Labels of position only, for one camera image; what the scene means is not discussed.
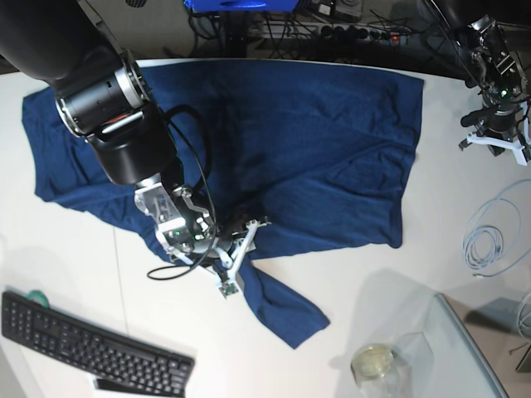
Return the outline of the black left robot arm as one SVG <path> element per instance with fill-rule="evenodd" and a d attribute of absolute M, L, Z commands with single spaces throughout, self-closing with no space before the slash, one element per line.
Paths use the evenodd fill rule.
<path fill-rule="evenodd" d="M 529 1 L 426 1 L 482 109 L 461 119 L 480 138 L 519 139 L 530 104 Z"/>

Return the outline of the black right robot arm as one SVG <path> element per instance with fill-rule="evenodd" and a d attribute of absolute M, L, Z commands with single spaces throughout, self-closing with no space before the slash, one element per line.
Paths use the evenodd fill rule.
<path fill-rule="evenodd" d="M 204 136 L 201 177 L 184 181 L 173 135 L 173 116 L 199 113 L 187 105 L 160 108 L 132 55 L 96 26 L 75 1 L 4 1 L 1 53 L 22 73 L 46 82 L 71 134 L 94 150 L 108 178 L 135 186 L 137 208 L 153 219 L 155 235 L 171 260 L 190 267 L 219 260 L 237 269 L 259 223 L 219 224 L 207 185 L 212 145 Z"/>

